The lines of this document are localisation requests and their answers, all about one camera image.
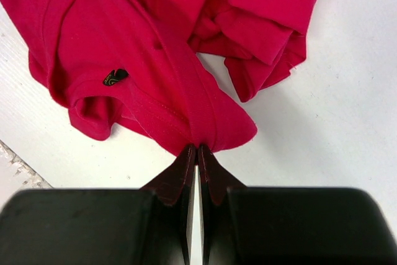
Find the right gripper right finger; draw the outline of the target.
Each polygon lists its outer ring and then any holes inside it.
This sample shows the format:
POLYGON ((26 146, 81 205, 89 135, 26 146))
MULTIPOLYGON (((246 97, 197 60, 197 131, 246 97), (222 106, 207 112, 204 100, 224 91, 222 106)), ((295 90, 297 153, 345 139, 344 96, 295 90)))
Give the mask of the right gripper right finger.
POLYGON ((346 187, 248 187, 197 151, 204 264, 395 264, 372 197, 346 187))

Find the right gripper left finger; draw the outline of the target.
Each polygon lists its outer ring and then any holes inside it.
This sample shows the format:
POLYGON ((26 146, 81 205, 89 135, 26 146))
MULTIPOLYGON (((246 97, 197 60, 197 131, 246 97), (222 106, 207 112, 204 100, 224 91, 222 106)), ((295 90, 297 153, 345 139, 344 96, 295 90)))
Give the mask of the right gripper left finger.
POLYGON ((2 264, 188 264, 196 149, 140 189, 41 189, 1 211, 2 264))

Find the red t-shirt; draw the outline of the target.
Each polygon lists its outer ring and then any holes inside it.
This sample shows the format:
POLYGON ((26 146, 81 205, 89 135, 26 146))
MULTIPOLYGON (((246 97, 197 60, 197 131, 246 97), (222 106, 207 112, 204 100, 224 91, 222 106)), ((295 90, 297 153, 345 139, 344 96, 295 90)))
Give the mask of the red t-shirt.
POLYGON ((29 70, 96 140, 113 124, 177 155, 250 141, 257 127, 197 53, 219 55, 241 102, 306 59, 316 0, 1 0, 29 70))

